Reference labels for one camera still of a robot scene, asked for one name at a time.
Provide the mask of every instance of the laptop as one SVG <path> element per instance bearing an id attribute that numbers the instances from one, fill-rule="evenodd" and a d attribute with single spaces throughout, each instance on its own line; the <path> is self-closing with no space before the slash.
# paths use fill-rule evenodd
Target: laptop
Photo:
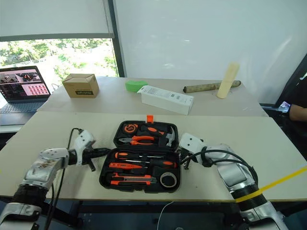
<path id="1" fill-rule="evenodd" d="M 50 92 L 37 66 L 0 69 L 0 92 L 8 102 L 0 125 L 24 125 L 47 101 Z"/>

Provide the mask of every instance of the cardboard box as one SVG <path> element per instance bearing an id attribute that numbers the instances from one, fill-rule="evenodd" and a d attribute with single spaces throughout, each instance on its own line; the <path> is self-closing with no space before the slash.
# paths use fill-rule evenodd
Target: cardboard box
<path id="1" fill-rule="evenodd" d="M 71 73 L 63 81 L 63 85 L 72 98 L 95 98 L 99 92 L 94 74 Z"/>
<path id="2" fill-rule="evenodd" d="M 142 103 L 188 115 L 194 97 L 177 92 L 159 89 L 150 85 L 143 86 L 138 93 L 142 95 Z"/>

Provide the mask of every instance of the green sponge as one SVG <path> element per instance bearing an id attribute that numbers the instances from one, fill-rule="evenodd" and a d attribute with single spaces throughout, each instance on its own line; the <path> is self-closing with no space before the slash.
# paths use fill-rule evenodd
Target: green sponge
<path id="1" fill-rule="evenodd" d="M 130 92 L 137 92 L 144 85 L 148 85 L 148 83 L 143 80 L 139 80 L 139 81 L 129 80 L 126 82 L 126 89 L 127 91 L 130 91 Z"/>

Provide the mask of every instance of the person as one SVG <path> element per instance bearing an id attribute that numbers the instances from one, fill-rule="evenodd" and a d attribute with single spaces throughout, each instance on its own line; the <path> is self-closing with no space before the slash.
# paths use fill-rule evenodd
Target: person
<path id="1" fill-rule="evenodd" d="M 307 77 L 299 82 L 286 101 L 291 104 L 290 119 L 307 122 Z"/>

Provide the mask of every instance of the yellow strap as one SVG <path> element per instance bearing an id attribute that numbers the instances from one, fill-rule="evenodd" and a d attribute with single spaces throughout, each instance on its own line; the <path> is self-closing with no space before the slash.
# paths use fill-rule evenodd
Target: yellow strap
<path id="1" fill-rule="evenodd" d="M 236 202 L 237 202 L 237 203 L 240 203 L 240 202 L 249 200 L 249 199 L 251 199 L 251 198 L 254 198 L 254 197 L 256 197 L 256 196 L 259 196 L 259 195 L 262 194 L 263 191 L 265 191 L 265 190 L 267 190 L 267 189 L 269 189 L 269 188 L 272 188 L 272 187 L 274 187 L 274 186 L 276 186 L 276 185 L 278 185 L 278 184 L 281 184 L 281 183 L 285 182 L 286 180 L 289 180 L 289 179 L 291 179 L 292 177 L 295 177 L 295 176 L 297 176 L 297 175 L 299 175 L 299 174 L 301 174 L 301 173 L 303 173 L 303 172 L 305 172 L 305 171 L 307 171 L 307 166 L 306 166 L 306 167 L 303 167 L 303 168 L 297 170 L 296 172 L 294 172 L 294 173 L 292 173 L 292 174 L 290 174 L 290 175 L 287 175 L 287 176 L 285 176 L 285 177 L 283 177 L 283 178 L 281 178 L 281 179 L 279 179 L 279 180 L 277 180 L 277 181 L 274 181 L 273 183 L 268 184 L 267 186 L 264 186 L 264 187 L 260 188 L 260 189 L 257 190 L 256 192 L 253 192 L 253 193 L 251 193 L 251 194 L 248 194 L 248 195 L 245 195 L 245 196 L 242 196 L 242 197 L 236 199 Z"/>

